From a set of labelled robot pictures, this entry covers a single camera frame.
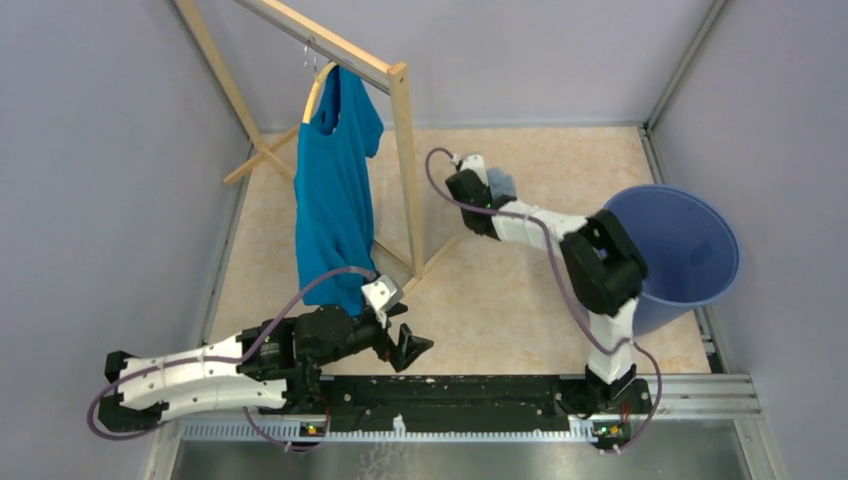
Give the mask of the light blue trash bag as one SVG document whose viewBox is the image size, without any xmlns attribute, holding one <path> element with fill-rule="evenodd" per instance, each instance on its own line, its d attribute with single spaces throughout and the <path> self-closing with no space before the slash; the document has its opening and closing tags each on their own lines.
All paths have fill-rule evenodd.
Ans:
<svg viewBox="0 0 848 480">
<path fill-rule="evenodd" d="M 494 199 L 500 197 L 516 197 L 516 182 L 511 174 L 498 167 L 486 170 L 489 189 Z"/>
</svg>

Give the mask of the wooden clothes rack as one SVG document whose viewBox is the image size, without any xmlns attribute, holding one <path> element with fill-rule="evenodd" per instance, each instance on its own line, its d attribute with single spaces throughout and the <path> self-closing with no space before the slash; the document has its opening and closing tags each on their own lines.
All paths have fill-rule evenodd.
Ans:
<svg viewBox="0 0 848 480">
<path fill-rule="evenodd" d="M 240 4 L 303 45 L 309 36 L 314 36 L 318 54 L 355 73 L 390 97 L 410 255 L 405 257 L 381 241 L 377 241 L 375 246 L 411 274 L 411 279 L 404 287 L 406 291 L 411 290 L 435 267 L 456 239 L 450 238 L 430 259 L 425 258 L 422 196 L 414 149 L 408 65 L 404 62 L 389 64 L 280 1 L 242 1 Z M 222 88 L 254 151 L 243 164 L 223 177 L 223 183 L 232 186 L 263 163 L 272 165 L 281 175 L 292 179 L 294 168 L 281 160 L 277 151 L 295 140 L 300 127 L 295 126 L 273 143 L 267 143 L 197 4 L 190 0 L 180 0 L 173 5 L 210 67 L 213 78 Z"/>
</svg>

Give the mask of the blue plastic trash bin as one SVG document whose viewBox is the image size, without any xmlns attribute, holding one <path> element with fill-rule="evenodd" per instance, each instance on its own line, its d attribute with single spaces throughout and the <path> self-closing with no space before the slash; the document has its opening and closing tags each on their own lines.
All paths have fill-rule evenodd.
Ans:
<svg viewBox="0 0 848 480">
<path fill-rule="evenodd" d="M 638 185 L 605 208 L 621 222 L 648 266 L 634 315 L 637 336 L 709 306 L 735 286 L 742 253 L 735 232 L 711 204 L 668 185 Z"/>
</svg>

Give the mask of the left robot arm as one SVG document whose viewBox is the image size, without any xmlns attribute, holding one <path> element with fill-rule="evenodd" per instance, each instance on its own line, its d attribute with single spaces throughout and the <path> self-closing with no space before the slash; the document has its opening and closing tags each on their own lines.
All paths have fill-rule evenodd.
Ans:
<svg viewBox="0 0 848 480">
<path fill-rule="evenodd" d="M 324 366 L 372 350 L 402 372 L 434 345 L 406 324 L 393 339 L 390 326 L 372 308 L 353 318 L 326 305 L 164 357 L 114 351 L 104 367 L 110 387 L 96 400 L 91 420 L 110 434 L 133 436 L 206 411 L 313 414 L 328 399 L 321 386 Z"/>
</svg>

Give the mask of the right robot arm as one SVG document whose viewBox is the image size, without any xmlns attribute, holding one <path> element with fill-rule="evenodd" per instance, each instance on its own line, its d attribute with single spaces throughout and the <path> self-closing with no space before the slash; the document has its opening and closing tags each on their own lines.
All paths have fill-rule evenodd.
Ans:
<svg viewBox="0 0 848 480">
<path fill-rule="evenodd" d="M 633 324 L 647 264 L 610 211 L 565 215 L 515 197 L 495 196 L 483 170 L 459 170 L 445 181 L 464 225 L 478 235 L 545 251 L 569 311 L 592 346 L 587 411 L 612 412 L 635 379 Z"/>
</svg>

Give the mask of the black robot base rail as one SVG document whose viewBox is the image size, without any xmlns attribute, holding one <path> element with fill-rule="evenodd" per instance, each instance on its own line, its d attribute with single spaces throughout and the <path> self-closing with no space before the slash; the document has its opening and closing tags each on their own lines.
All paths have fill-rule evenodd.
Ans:
<svg viewBox="0 0 848 480">
<path fill-rule="evenodd" d="M 321 380 L 315 398 L 289 400 L 277 412 L 327 418 L 333 433 L 384 432 L 396 417 L 412 433 L 523 433 L 650 409 L 643 379 L 605 400 L 574 375 L 335 376 Z"/>
</svg>

